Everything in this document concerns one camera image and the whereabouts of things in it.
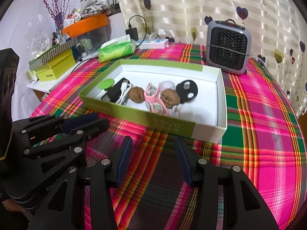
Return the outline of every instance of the heater grille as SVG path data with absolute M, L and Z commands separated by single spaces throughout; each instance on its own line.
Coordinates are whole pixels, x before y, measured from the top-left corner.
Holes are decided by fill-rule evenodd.
M 228 67 L 234 70 L 241 70 L 244 65 L 245 54 L 247 49 L 248 39 L 244 34 L 239 32 L 215 27 L 211 32 L 211 42 L 209 59 L 211 62 Z M 212 45 L 225 47 L 236 52 L 213 47 Z

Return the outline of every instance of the person's hand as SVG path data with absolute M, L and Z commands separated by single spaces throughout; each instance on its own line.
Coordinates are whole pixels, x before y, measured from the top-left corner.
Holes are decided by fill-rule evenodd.
M 21 206 L 19 206 L 15 201 L 12 199 L 8 199 L 2 202 L 5 209 L 9 212 L 18 211 L 23 212 L 25 209 L 23 209 Z

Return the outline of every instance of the tablecloth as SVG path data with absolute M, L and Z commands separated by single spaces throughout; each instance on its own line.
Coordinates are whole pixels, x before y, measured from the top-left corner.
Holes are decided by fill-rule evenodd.
M 203 46 L 179 43 L 165 50 L 138 50 L 128 58 L 204 65 L 203 55 Z M 59 85 L 32 116 L 50 113 L 57 117 L 78 116 L 91 112 L 82 106 L 78 94 L 113 62 L 89 61 Z M 228 117 L 223 138 L 218 144 L 185 140 L 214 165 L 241 166 L 268 204 L 280 229 L 285 229 L 306 197 L 306 148 L 300 126 L 278 84 L 253 60 L 248 63 L 247 74 L 223 73 L 223 79 Z M 107 117 L 111 126 L 88 142 L 89 166 L 107 158 L 113 148 L 120 146 L 124 136 L 133 139 L 133 156 L 125 180 L 112 190 L 119 229 L 189 229 L 197 189 L 190 189 L 183 181 L 174 149 L 175 136 L 101 116 Z M 87 187 L 85 196 L 87 229 L 91 229 L 89 190 Z M 220 191 L 217 229 L 222 226 L 222 202 Z

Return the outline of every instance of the orange lid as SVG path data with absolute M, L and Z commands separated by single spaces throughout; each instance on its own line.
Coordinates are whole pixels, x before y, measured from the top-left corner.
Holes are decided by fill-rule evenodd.
M 68 34 L 70 38 L 79 36 L 86 32 L 92 31 L 94 29 L 104 27 L 108 25 L 108 19 L 105 14 L 90 16 L 88 18 L 82 19 L 69 27 L 62 30 L 63 34 Z

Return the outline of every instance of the sheer curtain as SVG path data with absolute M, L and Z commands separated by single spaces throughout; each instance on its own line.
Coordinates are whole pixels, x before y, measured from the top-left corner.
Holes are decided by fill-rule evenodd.
M 174 42 L 204 45 L 210 21 L 233 19 L 251 32 L 252 55 L 265 62 L 296 115 L 306 112 L 307 24 L 292 0 L 119 0 L 119 4 L 127 28 L 131 16 L 141 15 L 148 31 Z M 142 38 L 142 19 L 135 17 L 131 24 Z

